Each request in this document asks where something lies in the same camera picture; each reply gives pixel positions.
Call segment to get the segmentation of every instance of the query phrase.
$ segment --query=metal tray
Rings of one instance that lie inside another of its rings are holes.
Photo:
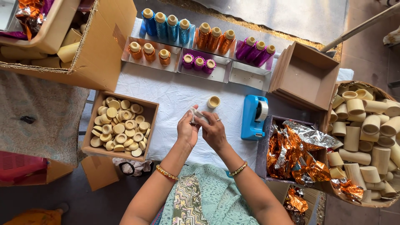
[[[235,54],[234,54],[233,59],[235,61],[256,67],[253,63],[247,63],[245,60],[240,60],[240,59],[236,58],[236,51],[243,44],[243,42],[244,41],[241,41],[241,40],[236,41]],[[259,66],[258,68],[271,71],[273,61],[274,61],[274,56],[271,56],[263,65]]]
[[[270,81],[271,71],[233,61],[229,82],[243,84],[268,92]]]
[[[204,58],[204,60],[207,59],[214,60],[216,67],[212,72],[212,74],[206,74],[202,71],[195,71],[194,69],[190,70],[185,69],[182,66],[182,59],[183,56],[187,53],[192,54],[193,57],[201,56]],[[198,76],[207,80],[214,80],[222,83],[228,83],[232,62],[233,62],[232,59],[226,57],[217,56],[206,52],[196,51],[194,49],[183,48],[179,58],[178,72],[192,76]]]
[[[143,20],[142,25],[140,26],[139,38],[151,40],[151,41],[155,41],[155,42],[159,42],[159,43],[163,43],[163,44],[168,44],[168,45],[172,45],[172,46],[178,46],[178,47],[183,47],[183,48],[192,48],[195,30],[196,30],[196,25],[190,24],[189,42],[186,44],[181,44],[181,43],[179,43],[179,36],[176,41],[170,41],[168,39],[160,39],[157,36],[148,35],[146,33],[146,27],[144,25],[144,20]]]
[[[144,58],[144,55],[141,59],[133,59],[133,57],[130,55],[128,46],[131,42],[136,41],[138,44],[140,44],[141,47],[141,51],[143,51],[143,45],[146,43],[150,43],[153,45],[154,49],[155,49],[155,54],[156,54],[156,60],[154,60],[153,62],[149,62]],[[160,60],[158,59],[158,52],[161,49],[166,49],[168,51],[170,51],[171,53],[171,63],[167,66],[162,65],[160,63]],[[170,72],[177,72],[178,69],[178,63],[179,63],[179,56],[181,55],[181,51],[182,49],[179,47],[174,47],[174,46],[170,46],[170,45],[166,45],[166,44],[161,44],[158,42],[154,42],[154,41],[150,41],[150,40],[145,40],[142,38],[133,38],[133,37],[128,37],[128,39],[126,40],[126,44],[125,44],[125,48],[124,48],[124,52],[122,53],[122,57],[121,60],[125,61],[125,62],[132,62],[132,63],[136,63],[139,65],[143,65],[143,66],[148,66],[148,67],[152,67],[152,68],[156,68],[159,70],[166,70],[166,71],[170,71]]]
[[[194,33],[194,38],[193,38],[193,46],[192,46],[193,49],[196,49],[196,50],[198,50],[198,51],[207,52],[207,53],[211,53],[211,54],[214,54],[214,55],[219,55],[219,56],[222,56],[222,57],[227,57],[227,58],[232,58],[232,59],[233,59],[233,57],[234,57],[234,55],[235,55],[236,38],[235,38],[235,40],[232,42],[232,44],[230,45],[229,50],[228,50],[228,52],[227,52],[226,54],[221,54],[221,53],[218,51],[218,49],[215,50],[215,51],[213,51],[213,52],[210,52],[209,50],[207,50],[207,48],[205,48],[205,49],[199,49],[199,48],[197,48],[197,45],[196,45],[196,44],[197,44],[197,37],[198,37],[198,35],[199,35],[199,31],[200,31],[200,29],[199,29],[199,28],[196,28],[196,32]]]

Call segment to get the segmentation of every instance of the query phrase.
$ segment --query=basket of wooden cylinders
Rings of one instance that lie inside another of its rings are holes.
[[[340,81],[327,112],[323,131],[340,141],[327,154],[332,178],[362,187],[362,206],[394,204],[400,195],[400,103],[368,83]],[[324,191],[359,205],[330,186]]]

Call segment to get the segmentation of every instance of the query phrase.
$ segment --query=bangle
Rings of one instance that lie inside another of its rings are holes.
[[[235,172],[230,173],[229,176],[231,176],[231,177],[235,176],[236,174],[240,173],[246,166],[247,166],[247,161],[245,161],[243,163],[243,165],[240,168],[238,168],[238,170],[236,170]]]
[[[163,168],[161,168],[160,165],[157,165],[156,168],[162,175],[164,175],[166,177],[169,177],[169,178],[171,178],[173,180],[176,180],[176,181],[178,180],[178,178],[176,176],[174,176],[174,175],[168,173],[167,171],[165,171]]]

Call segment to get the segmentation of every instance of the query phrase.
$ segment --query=tape dispenser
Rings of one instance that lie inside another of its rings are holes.
[[[243,105],[241,139],[258,141],[264,137],[265,132],[262,131],[262,127],[267,115],[268,100],[266,97],[246,95]]]

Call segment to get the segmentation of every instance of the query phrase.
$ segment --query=woman's hand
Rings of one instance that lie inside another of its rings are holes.
[[[197,143],[198,139],[198,132],[200,125],[191,125],[190,122],[192,121],[193,114],[189,110],[183,115],[182,119],[179,120],[178,122],[178,141],[182,141],[183,143],[187,143],[190,147],[190,149],[193,149],[193,147]]]
[[[228,144],[225,135],[225,127],[219,119],[216,113],[202,112],[205,117],[207,117],[210,124],[206,121],[195,117],[194,121],[203,127],[203,138],[208,145],[214,149],[214,151],[219,151]]]

